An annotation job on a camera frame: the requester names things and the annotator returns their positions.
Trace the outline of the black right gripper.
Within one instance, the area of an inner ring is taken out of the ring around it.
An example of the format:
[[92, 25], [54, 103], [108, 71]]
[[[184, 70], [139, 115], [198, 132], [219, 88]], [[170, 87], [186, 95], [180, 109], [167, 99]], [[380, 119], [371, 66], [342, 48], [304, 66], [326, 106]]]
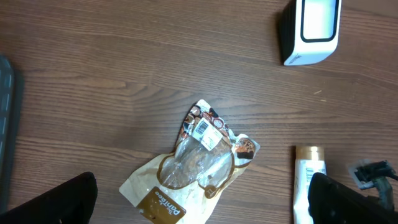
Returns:
[[397, 180], [391, 164], [364, 159], [348, 171], [360, 190], [375, 188], [379, 196], [365, 197], [317, 172], [308, 189], [308, 212], [314, 224], [397, 224], [393, 188], [387, 179]]

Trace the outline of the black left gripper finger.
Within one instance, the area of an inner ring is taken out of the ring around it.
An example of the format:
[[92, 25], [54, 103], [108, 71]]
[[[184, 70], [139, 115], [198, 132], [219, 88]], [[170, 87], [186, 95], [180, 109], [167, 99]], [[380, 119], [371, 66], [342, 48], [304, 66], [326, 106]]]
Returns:
[[63, 184], [1, 214], [1, 224], [88, 224], [98, 188], [92, 172]]

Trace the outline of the white bamboo print tube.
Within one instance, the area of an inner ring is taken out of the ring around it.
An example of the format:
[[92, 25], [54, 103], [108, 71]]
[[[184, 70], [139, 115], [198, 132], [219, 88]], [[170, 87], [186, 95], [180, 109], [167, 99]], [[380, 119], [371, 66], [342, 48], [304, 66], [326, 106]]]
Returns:
[[296, 146], [295, 155], [294, 224], [313, 224], [313, 218], [308, 211], [308, 191], [314, 173], [326, 174], [324, 148], [319, 146]]

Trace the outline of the clear brown snack pouch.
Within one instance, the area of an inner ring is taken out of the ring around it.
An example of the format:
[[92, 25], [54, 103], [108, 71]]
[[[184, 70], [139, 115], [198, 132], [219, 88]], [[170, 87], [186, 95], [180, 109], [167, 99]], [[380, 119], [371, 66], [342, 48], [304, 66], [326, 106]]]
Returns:
[[119, 191], [152, 223], [205, 223], [222, 191], [259, 149], [247, 135], [235, 135], [205, 100], [198, 100], [182, 123], [174, 150], [136, 169]]

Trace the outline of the white barcode scanner stand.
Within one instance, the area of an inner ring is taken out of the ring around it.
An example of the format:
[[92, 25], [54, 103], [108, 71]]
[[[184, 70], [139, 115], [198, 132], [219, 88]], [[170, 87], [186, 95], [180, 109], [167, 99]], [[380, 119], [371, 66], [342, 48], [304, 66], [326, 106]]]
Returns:
[[283, 65], [311, 65], [338, 46], [341, 0], [291, 0], [279, 20]]

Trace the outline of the grey plastic mesh basket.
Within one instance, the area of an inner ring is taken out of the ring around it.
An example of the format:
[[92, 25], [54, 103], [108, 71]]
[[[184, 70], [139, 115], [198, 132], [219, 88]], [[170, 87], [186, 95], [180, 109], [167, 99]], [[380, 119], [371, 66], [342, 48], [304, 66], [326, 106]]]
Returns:
[[24, 79], [1, 55], [1, 213], [7, 211]]

